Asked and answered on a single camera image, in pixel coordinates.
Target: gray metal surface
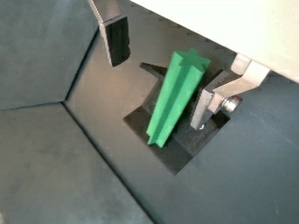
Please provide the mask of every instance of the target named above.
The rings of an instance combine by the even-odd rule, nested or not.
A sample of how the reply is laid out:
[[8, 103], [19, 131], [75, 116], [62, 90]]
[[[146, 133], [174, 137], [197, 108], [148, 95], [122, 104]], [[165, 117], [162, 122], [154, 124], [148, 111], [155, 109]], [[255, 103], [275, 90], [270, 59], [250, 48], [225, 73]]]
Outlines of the gray metal surface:
[[221, 72], [218, 77], [211, 81], [207, 87], [199, 92], [199, 100], [191, 117], [191, 126], [199, 130], [205, 123], [210, 120], [213, 116], [213, 111], [209, 107], [211, 105], [211, 99], [214, 97], [214, 88], [217, 88], [222, 82], [230, 77], [230, 73]]
[[88, 4], [100, 23], [122, 15], [118, 0], [88, 0]]
[[230, 68], [234, 53], [131, 3], [122, 11], [130, 15], [132, 57], [111, 68], [98, 39], [68, 106], [155, 219], [297, 224], [299, 85], [271, 75], [245, 93], [230, 122], [174, 176], [123, 123], [155, 84], [139, 64], [167, 67], [174, 50], [195, 47], [217, 73]]
[[270, 73], [270, 69], [251, 61], [245, 74], [214, 89], [214, 97], [210, 102], [210, 110], [215, 113], [219, 110], [221, 103], [233, 95], [242, 94], [249, 90], [258, 88]]
[[0, 165], [7, 223], [152, 223], [60, 104], [0, 111]]
[[0, 109], [60, 102], [99, 26], [90, 5], [86, 0], [0, 4]]

